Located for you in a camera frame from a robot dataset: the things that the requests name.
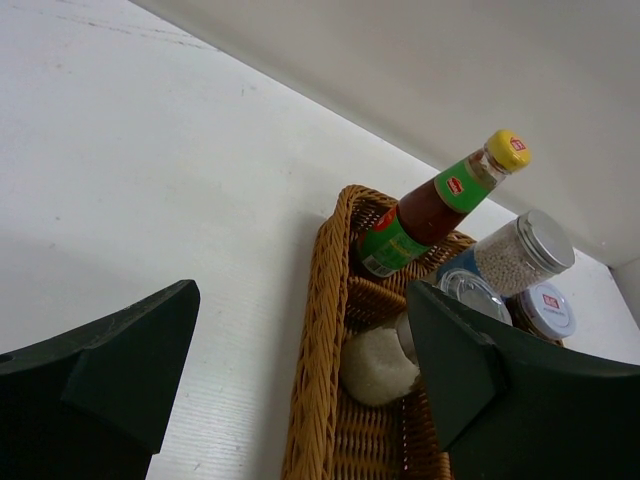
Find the green label sauce bottle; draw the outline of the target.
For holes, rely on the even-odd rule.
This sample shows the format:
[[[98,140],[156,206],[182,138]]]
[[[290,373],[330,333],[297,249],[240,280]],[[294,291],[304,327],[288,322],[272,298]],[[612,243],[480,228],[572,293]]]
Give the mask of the green label sauce bottle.
[[[529,165],[520,136],[501,129],[483,146],[405,194],[351,247],[355,268],[372,279],[388,278],[455,230],[506,177]]]

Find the tall white pearl jar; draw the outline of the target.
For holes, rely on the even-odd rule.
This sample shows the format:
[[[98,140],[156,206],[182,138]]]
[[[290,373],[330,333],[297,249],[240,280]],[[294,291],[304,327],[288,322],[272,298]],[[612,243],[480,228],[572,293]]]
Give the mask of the tall white pearl jar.
[[[540,210],[530,210],[446,261],[430,280],[436,283],[448,271],[462,269],[509,298],[574,263],[574,248],[560,224]]]

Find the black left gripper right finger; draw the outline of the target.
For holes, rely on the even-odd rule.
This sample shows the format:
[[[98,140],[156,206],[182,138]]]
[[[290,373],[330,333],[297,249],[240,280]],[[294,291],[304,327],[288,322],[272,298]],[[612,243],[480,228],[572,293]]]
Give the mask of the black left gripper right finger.
[[[458,479],[635,479],[639,369],[562,348],[423,281],[407,312]]]

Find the white lid spice jar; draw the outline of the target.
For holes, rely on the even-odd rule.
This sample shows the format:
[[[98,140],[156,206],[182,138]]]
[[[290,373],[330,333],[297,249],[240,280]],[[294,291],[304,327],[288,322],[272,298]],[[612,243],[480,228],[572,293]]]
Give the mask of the white lid spice jar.
[[[561,342],[576,331],[577,322],[564,295],[551,283],[542,282],[506,300],[515,327],[551,343]]]

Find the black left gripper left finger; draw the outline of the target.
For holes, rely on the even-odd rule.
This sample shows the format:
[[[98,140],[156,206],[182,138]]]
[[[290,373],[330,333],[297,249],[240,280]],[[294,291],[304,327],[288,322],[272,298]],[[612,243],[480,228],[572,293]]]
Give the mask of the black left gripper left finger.
[[[199,311],[193,280],[1,356],[4,479],[143,479]]]

